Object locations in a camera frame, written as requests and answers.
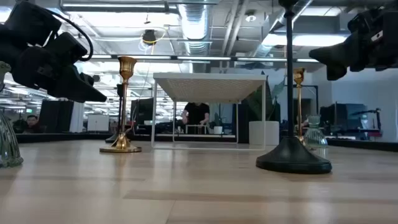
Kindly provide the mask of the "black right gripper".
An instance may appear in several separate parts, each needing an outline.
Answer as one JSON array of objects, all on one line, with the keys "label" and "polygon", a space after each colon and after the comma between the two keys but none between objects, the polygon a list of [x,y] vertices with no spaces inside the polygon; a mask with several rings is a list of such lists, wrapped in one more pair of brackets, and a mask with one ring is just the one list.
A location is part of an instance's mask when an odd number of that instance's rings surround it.
[{"label": "black right gripper", "polygon": [[372,67],[382,71],[398,63],[398,15],[381,15],[367,33],[353,32],[344,42],[313,49],[309,57],[326,66],[327,80]]}]

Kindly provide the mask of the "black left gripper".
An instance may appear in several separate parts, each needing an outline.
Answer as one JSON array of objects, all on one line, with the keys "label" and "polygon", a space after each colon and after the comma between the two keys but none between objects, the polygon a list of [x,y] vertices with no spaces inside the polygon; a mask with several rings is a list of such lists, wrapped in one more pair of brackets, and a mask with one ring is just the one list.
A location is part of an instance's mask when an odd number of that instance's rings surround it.
[{"label": "black left gripper", "polygon": [[58,37],[56,31],[47,26],[0,26],[0,61],[9,64],[14,81],[26,87],[80,103],[105,102],[107,97],[93,86],[92,76],[45,49]]}]

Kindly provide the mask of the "gold brass candlestick holder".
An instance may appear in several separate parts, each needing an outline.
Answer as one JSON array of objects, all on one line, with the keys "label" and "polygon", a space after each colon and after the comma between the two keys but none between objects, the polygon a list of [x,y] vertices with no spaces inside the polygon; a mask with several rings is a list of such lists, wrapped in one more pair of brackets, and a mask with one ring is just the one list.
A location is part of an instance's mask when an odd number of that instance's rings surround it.
[{"label": "gold brass candlestick holder", "polygon": [[129,79],[133,76],[134,66],[137,60],[132,57],[120,56],[119,60],[119,74],[123,79],[122,82],[122,97],[121,97],[121,110],[120,110],[120,123],[119,133],[112,143],[112,145],[100,148],[100,152],[112,153],[125,153],[125,152],[141,152],[140,147],[131,145],[130,140],[127,138],[126,124],[126,100],[127,100],[127,87]]},{"label": "gold brass candlestick holder", "polygon": [[293,73],[294,82],[297,89],[297,138],[302,144],[305,144],[302,134],[302,83],[304,81],[304,68],[295,68]]}]

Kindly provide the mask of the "green ribbed glass candle holder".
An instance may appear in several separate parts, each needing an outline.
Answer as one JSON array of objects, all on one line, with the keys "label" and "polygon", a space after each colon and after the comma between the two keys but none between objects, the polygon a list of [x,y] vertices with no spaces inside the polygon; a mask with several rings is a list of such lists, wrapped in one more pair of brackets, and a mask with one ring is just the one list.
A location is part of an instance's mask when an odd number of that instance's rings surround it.
[{"label": "green ribbed glass candle holder", "polygon": [[310,152],[326,159],[328,154],[328,142],[320,129],[320,115],[309,115],[308,128],[304,134],[304,143]]},{"label": "green ribbed glass candle holder", "polygon": [[[11,66],[0,61],[0,93],[5,87],[5,74],[10,71]],[[0,168],[20,166],[23,161],[16,134],[4,112],[0,109]]]}]

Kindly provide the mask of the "white office cabinet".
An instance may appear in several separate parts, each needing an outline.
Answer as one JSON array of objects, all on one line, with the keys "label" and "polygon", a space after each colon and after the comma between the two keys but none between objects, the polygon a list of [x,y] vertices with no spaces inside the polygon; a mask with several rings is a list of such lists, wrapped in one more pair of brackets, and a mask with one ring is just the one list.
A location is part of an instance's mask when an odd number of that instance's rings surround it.
[{"label": "white office cabinet", "polygon": [[89,114],[87,131],[109,131],[109,116],[103,114]]}]

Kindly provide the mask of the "black office partition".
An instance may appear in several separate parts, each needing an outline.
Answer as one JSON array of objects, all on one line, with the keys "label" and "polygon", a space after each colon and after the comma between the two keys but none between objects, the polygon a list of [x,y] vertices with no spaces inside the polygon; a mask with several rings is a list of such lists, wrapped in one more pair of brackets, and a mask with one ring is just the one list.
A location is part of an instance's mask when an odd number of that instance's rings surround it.
[{"label": "black office partition", "polygon": [[70,130],[74,102],[44,100],[39,124],[45,133],[66,133]]}]

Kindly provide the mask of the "person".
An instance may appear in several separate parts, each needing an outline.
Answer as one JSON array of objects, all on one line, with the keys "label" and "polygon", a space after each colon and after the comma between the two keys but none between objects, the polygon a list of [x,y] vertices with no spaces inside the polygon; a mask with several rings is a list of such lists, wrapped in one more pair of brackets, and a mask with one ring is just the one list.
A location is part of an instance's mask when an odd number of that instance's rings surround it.
[{"label": "person", "polygon": [[182,121],[187,134],[205,134],[210,119],[210,107],[206,103],[187,103]]},{"label": "person", "polygon": [[29,115],[27,117],[27,127],[25,128],[24,133],[41,133],[39,120],[36,115]]}]

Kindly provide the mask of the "black computer monitor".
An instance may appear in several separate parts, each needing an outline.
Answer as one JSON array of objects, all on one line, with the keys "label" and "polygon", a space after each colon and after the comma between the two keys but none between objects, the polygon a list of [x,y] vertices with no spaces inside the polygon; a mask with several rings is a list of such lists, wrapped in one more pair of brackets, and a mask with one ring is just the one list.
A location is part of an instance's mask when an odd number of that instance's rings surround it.
[{"label": "black computer monitor", "polygon": [[153,98],[132,100],[130,120],[135,124],[144,124],[145,121],[152,121],[153,105]]}]

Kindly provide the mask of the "black scooter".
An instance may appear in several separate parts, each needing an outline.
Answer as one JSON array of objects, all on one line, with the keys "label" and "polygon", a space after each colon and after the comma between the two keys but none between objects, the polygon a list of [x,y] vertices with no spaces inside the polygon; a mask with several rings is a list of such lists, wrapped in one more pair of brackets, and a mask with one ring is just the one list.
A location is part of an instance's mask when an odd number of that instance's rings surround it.
[{"label": "black scooter", "polygon": [[354,112],[352,113],[353,116],[359,116],[361,115],[361,122],[364,123],[368,119],[364,119],[363,115],[364,114],[374,114],[376,116],[376,119],[373,120],[373,125],[371,128],[358,128],[359,132],[361,133],[366,133],[367,136],[373,137],[373,138],[381,138],[382,137],[382,126],[381,126],[381,121],[380,121],[380,108],[376,108],[375,110],[367,110],[367,111],[359,111],[359,112]]}]

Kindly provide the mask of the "black ceiling device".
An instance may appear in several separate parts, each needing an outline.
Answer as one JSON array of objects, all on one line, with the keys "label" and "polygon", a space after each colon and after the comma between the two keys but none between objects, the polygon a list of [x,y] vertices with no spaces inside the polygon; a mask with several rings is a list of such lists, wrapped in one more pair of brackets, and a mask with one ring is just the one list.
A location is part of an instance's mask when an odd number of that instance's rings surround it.
[{"label": "black ceiling device", "polygon": [[142,42],[146,45],[154,45],[157,42],[154,29],[145,30],[142,36]]}]

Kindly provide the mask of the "green artificial plant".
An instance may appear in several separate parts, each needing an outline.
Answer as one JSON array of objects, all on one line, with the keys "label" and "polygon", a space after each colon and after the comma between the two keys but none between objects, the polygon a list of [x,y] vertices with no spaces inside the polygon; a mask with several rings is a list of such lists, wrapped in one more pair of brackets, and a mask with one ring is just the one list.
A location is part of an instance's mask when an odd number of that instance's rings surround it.
[{"label": "green artificial plant", "polygon": [[[245,99],[245,103],[248,104],[252,111],[253,118],[261,120],[262,115],[265,114],[266,121],[280,121],[280,104],[278,102],[278,98],[284,90],[286,78],[287,75],[284,75],[282,81],[274,85],[273,89],[271,89],[267,75],[265,86],[259,86],[257,90],[252,92]],[[263,96],[265,96],[265,113],[262,112]]]}]

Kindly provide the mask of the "white round plant pot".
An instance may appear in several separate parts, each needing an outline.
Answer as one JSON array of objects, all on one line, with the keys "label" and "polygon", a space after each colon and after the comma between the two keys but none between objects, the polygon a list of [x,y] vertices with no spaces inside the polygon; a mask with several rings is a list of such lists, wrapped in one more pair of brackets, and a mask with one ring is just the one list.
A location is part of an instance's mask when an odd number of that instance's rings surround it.
[{"label": "white round plant pot", "polygon": [[260,146],[276,146],[279,144],[279,122],[251,121],[249,122],[249,144]]}]

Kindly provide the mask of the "long ceiling light strip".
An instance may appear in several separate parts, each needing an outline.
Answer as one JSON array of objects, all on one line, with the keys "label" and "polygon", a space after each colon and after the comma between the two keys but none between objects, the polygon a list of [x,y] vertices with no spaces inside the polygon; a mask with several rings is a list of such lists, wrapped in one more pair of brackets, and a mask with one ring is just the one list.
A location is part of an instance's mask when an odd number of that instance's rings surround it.
[{"label": "long ceiling light strip", "polygon": [[[275,57],[211,57],[211,56],[180,56],[180,55],[125,55],[138,60],[190,60],[190,61],[232,61],[232,62],[287,62],[286,58]],[[117,59],[119,55],[94,55],[91,59]],[[294,58],[297,63],[318,63],[311,58]]]}]

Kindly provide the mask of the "white perforated metal shelf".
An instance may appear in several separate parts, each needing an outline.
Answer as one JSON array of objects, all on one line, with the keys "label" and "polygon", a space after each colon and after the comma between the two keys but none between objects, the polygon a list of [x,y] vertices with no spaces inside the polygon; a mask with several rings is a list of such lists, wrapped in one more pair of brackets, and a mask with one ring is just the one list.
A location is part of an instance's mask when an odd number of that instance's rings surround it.
[{"label": "white perforated metal shelf", "polygon": [[[155,113],[157,104],[158,86],[171,98],[176,107],[177,102],[199,103],[234,103],[239,104],[252,92],[263,87],[262,94],[262,122],[266,118],[266,75],[228,74],[228,73],[154,73],[154,102],[152,115],[151,146],[153,149],[176,150],[212,150],[212,151],[263,151],[266,148],[264,138],[259,149],[239,148],[238,144],[238,106],[236,106],[236,145],[220,142],[177,142],[175,141],[173,124],[172,142],[170,146],[155,143]],[[175,120],[176,109],[172,120]]]}]

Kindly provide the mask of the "silver ventilation duct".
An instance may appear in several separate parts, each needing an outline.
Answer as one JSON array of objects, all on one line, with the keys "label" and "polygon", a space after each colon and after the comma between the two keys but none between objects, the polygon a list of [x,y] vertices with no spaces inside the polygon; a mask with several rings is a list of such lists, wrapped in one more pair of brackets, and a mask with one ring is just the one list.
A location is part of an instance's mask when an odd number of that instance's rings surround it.
[{"label": "silver ventilation duct", "polygon": [[181,28],[185,48],[189,55],[206,55],[208,53],[208,19],[209,7],[204,4],[180,4]]}]

